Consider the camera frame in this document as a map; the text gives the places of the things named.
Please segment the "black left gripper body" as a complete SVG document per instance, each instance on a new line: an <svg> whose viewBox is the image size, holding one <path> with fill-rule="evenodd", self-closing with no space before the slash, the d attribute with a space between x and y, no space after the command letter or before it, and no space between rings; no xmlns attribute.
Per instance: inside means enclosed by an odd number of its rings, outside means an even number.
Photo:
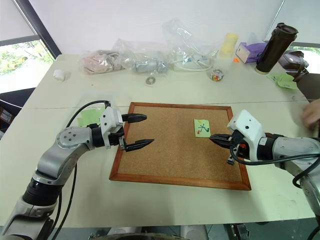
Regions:
<svg viewBox="0 0 320 240"><path fill-rule="evenodd" d="M110 146L119 146L121 150L125 150L126 143L124 127L120 127L116 133L110 133L108 135L108 140Z"/></svg>

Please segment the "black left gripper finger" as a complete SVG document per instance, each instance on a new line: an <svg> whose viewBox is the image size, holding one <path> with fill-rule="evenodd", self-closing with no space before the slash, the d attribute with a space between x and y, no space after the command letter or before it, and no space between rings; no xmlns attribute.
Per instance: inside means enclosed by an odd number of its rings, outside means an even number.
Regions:
<svg viewBox="0 0 320 240"><path fill-rule="evenodd" d="M146 147L147 145L151 144L153 141L154 141L154 139L141 139L141 140L137 140L131 144L127 144L124 141L124 150L126 152L136 151L136 150L139 150L139 149Z"/></svg>
<svg viewBox="0 0 320 240"><path fill-rule="evenodd" d="M142 122L146 120L148 116L142 113L128 113L128 114L122 114L121 117L123 122L127 122L131 124L131 123Z"/></svg>

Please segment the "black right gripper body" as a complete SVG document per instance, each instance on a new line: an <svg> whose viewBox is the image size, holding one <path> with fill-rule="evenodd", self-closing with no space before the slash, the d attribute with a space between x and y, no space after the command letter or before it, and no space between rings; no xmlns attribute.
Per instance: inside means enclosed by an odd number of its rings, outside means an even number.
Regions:
<svg viewBox="0 0 320 240"><path fill-rule="evenodd" d="M235 162L246 165L247 162L238 158L238 153L240 149L240 144L244 139L244 135L239 130L234 130L231 136L229 137L229 152L230 156L227 159L229 165L234 165Z"/></svg>

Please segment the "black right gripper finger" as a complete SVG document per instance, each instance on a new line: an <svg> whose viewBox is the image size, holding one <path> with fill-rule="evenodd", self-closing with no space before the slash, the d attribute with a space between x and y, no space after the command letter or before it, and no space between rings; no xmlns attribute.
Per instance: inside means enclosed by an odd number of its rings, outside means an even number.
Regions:
<svg viewBox="0 0 320 240"><path fill-rule="evenodd" d="M231 134L220 134L220 133L217 133L217 134L213 134L209 137L209 139L211 141L223 141L223 142L230 142L231 139L232 139L232 135Z"/></svg>
<svg viewBox="0 0 320 240"><path fill-rule="evenodd" d="M233 143L227 139L212 139L211 141L225 149L230 149L233 146Z"/></svg>

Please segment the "person's bare hand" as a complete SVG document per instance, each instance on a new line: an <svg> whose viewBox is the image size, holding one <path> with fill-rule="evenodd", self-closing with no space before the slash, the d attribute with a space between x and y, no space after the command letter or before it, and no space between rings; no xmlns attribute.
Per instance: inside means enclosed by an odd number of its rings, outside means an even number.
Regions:
<svg viewBox="0 0 320 240"><path fill-rule="evenodd" d="M301 119L308 129L312 128L320 120L320 99L313 100L303 107Z"/></svg>

